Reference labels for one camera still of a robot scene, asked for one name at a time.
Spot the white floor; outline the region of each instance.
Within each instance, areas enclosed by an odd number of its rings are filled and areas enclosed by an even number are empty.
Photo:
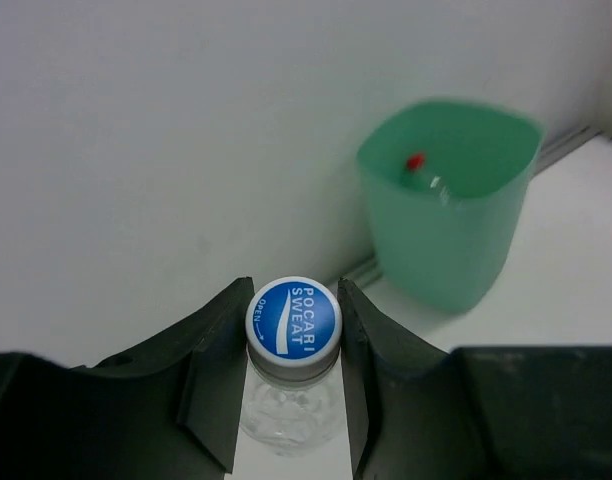
[[[468,314],[428,310],[386,279],[365,292],[386,314],[445,350],[612,344],[612,142],[596,138],[531,182],[504,271]],[[350,479],[346,433],[309,456],[283,459],[240,432],[229,478]]]

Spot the plastic bottle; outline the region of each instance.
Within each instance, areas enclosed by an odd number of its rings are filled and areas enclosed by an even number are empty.
[[[410,157],[402,174],[402,185],[416,192],[433,195],[443,205],[447,205],[451,200],[450,190],[442,177],[426,167],[425,163],[426,156],[423,153]]]
[[[337,300],[314,280],[281,278],[255,295],[246,313],[244,432],[278,455],[299,456],[342,430],[341,328]]]

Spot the clear plastic bottle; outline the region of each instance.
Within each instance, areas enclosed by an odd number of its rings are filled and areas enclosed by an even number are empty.
[[[333,294],[303,277],[271,282],[251,302],[246,334],[242,430],[281,456],[304,455],[340,433],[341,311]]]
[[[442,177],[430,170],[423,153],[413,155],[406,162],[402,174],[402,185],[410,190],[433,195],[439,199],[442,205],[451,201],[451,193]]]
[[[340,363],[315,385],[291,390],[270,385],[249,364],[240,426],[274,453],[304,455],[342,431],[346,407]]]

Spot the green plastic cup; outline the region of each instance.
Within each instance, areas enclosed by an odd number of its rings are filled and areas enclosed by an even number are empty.
[[[379,127],[357,161],[384,275],[423,303],[464,312],[502,270],[541,145],[537,122],[497,107],[432,99]],[[406,189],[406,160],[449,186],[451,201]]]

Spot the pocari sweat logo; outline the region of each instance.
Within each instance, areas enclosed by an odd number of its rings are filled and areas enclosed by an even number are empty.
[[[335,309],[326,294],[309,283],[280,283],[257,301],[253,329],[269,352],[290,359],[306,358],[333,336]]]

